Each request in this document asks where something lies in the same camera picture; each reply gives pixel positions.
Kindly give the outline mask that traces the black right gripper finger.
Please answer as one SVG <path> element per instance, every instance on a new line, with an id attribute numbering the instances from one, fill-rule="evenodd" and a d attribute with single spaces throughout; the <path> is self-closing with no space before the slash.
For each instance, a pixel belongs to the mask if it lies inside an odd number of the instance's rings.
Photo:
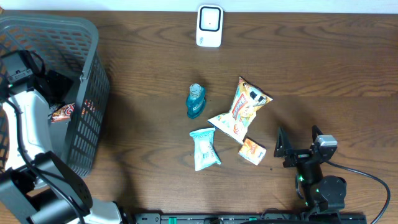
<path id="1" fill-rule="evenodd" d="M 274 150 L 274 157 L 286 157 L 292 154 L 292 145 L 289 141 L 288 134 L 282 127 L 278 128 L 278 137 Z"/>
<path id="2" fill-rule="evenodd" d="M 320 128 L 317 125 L 313 125 L 312 126 L 312 140 L 313 140 L 313 143 L 315 143 L 317 137 L 321 136 L 321 135 L 323 135 L 323 133 L 320 130 Z"/>

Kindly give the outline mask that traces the small orange snack packet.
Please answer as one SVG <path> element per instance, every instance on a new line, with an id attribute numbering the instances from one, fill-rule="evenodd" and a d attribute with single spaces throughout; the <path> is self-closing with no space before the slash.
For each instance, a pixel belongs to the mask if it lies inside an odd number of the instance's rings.
<path id="1" fill-rule="evenodd" d="M 244 144 L 239 150 L 238 154 L 242 156 L 247 161 L 253 163 L 258 166 L 259 163 L 263 160 L 267 152 L 267 149 L 257 144 L 253 140 L 246 138 L 244 140 Z"/>

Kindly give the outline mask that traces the yellow chips bag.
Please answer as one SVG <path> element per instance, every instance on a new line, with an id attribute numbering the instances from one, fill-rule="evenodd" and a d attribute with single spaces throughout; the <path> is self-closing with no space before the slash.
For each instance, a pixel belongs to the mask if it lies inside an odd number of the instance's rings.
<path id="1" fill-rule="evenodd" d="M 248 127 L 257 115 L 257 111 L 270 103 L 273 98 L 260 88 L 239 77 L 233 103 L 227 113 L 214 116 L 208 122 L 240 144 Z"/>

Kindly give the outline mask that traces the red brown snack bar wrapper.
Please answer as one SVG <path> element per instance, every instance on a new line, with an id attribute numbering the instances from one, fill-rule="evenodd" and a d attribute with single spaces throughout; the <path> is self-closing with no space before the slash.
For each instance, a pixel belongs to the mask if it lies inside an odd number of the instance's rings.
<path id="1" fill-rule="evenodd" d="M 86 115 L 88 110 L 95 112 L 95 106 L 92 101 L 85 100 L 84 102 L 85 107 L 82 107 L 81 109 L 81 115 Z M 72 117 L 72 114 L 75 110 L 75 103 L 70 103 L 67 105 L 64 105 L 60 107 L 57 111 L 52 113 L 51 116 L 51 123 L 57 123 L 60 121 L 65 121 L 66 119 L 69 119 Z"/>

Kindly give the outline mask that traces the teal tissue pack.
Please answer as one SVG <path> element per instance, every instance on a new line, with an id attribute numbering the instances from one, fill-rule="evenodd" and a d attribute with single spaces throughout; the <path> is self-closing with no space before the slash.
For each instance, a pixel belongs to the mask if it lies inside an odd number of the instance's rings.
<path id="1" fill-rule="evenodd" d="M 213 140 L 215 128 L 203 128 L 190 132 L 194 142 L 194 162 L 195 170 L 200 171 L 213 164 L 221 165 L 214 147 Z"/>

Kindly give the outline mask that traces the blue mouthwash bottle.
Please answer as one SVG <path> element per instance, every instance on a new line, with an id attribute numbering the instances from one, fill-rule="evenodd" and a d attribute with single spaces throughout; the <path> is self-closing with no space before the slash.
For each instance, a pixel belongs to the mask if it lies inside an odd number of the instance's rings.
<path id="1" fill-rule="evenodd" d="M 190 92 L 186 99 L 187 116 L 195 119 L 203 112 L 206 105 L 206 89 L 197 83 L 190 86 Z"/>

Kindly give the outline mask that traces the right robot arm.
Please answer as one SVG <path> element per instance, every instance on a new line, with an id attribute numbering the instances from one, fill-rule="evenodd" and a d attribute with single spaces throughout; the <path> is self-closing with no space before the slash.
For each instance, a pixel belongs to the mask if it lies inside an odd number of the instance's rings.
<path id="1" fill-rule="evenodd" d="M 333 213 L 345 207 L 346 181 L 334 175 L 324 176 L 321 164 L 328 162 L 337 150 L 338 142 L 312 127 L 312 144 L 308 149 L 294 149 L 288 134 L 278 129 L 274 157 L 284 159 L 285 168 L 297 169 L 296 182 L 301 185 L 303 198 L 315 213 Z"/>

